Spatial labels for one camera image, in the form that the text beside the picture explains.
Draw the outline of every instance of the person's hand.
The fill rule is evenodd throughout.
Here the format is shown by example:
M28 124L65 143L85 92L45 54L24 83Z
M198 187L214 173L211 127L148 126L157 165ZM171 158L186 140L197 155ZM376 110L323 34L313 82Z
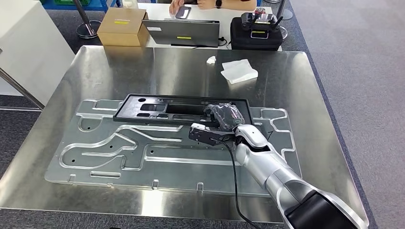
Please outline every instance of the person's hand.
M181 6L184 5L184 0L172 0L169 6L169 13L175 15Z
M198 7L201 10L209 10L215 8L215 0L197 0Z

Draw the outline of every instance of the laptop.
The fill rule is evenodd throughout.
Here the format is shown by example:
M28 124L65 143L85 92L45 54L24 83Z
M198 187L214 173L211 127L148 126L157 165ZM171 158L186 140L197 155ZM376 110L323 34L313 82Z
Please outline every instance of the laptop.
M142 20L156 44L218 47L219 21Z

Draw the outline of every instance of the white sticker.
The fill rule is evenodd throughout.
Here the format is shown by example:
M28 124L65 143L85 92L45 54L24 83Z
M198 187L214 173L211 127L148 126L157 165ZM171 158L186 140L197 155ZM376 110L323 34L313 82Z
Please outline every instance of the white sticker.
M162 31L160 27L147 27L149 31Z

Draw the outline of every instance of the white cabinet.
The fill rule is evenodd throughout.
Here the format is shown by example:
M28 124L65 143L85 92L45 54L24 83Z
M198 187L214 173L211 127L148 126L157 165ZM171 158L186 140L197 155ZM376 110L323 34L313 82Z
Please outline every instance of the white cabinet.
M0 49L1 70L43 105L75 56L36 0L0 0Z

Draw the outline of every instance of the cardboard box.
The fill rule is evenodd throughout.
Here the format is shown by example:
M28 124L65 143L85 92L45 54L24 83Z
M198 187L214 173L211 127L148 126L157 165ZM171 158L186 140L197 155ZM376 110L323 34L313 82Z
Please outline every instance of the cardboard box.
M142 19L148 19L146 10L109 8L98 29L104 46L145 47L149 32Z

